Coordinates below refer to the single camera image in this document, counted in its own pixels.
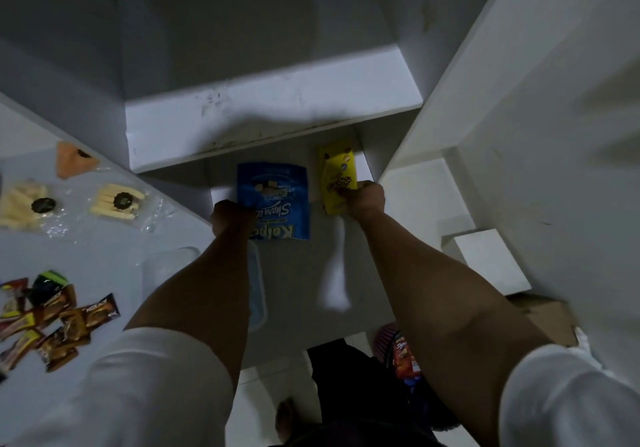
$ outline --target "pant leg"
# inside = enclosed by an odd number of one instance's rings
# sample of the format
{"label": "pant leg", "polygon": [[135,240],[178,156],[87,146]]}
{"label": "pant leg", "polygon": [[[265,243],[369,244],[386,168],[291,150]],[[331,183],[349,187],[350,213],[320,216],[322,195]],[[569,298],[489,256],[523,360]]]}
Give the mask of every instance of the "pant leg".
{"label": "pant leg", "polygon": [[366,419],[411,425],[409,388],[344,339],[308,350],[324,423]]}

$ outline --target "white shirt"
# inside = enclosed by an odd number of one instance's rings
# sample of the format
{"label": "white shirt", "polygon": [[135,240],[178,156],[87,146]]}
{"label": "white shirt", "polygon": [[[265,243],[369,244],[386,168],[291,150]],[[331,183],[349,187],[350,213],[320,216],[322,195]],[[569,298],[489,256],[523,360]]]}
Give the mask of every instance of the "white shirt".
{"label": "white shirt", "polygon": [[[75,394],[10,447],[224,445],[228,372],[180,332],[124,331]],[[640,395],[560,346],[528,354],[500,402],[502,447],[638,445]]]}

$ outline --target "brown box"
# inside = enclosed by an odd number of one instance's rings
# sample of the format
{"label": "brown box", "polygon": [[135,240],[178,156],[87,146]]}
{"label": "brown box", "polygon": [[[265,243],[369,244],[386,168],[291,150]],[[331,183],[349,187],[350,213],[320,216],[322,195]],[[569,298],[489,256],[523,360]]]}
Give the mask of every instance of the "brown box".
{"label": "brown box", "polygon": [[512,295],[507,299],[556,344],[578,346],[578,339],[573,331],[578,322],[567,303],[526,293]]}

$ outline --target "yellow snack package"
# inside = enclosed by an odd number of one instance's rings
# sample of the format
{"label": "yellow snack package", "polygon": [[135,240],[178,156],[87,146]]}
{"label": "yellow snack package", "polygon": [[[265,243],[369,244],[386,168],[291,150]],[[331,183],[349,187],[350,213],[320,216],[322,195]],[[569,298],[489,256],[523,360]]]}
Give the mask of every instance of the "yellow snack package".
{"label": "yellow snack package", "polygon": [[320,191],[324,210],[329,216],[341,215],[347,211],[344,198],[338,189],[358,189],[356,162],[351,144],[338,140],[318,147],[320,159]]}

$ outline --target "hand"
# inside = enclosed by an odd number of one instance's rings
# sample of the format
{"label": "hand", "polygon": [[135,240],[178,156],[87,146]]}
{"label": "hand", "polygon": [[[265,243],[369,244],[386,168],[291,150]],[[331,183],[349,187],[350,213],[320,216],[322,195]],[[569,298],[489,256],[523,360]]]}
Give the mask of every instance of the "hand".
{"label": "hand", "polygon": [[211,215],[213,234],[216,236],[220,236],[226,229],[233,229],[249,238],[255,221],[254,210],[244,208],[228,199],[217,202]]}
{"label": "hand", "polygon": [[349,214],[362,223],[385,212],[385,190],[372,181],[361,181],[358,189],[340,189],[340,195],[347,200]]}

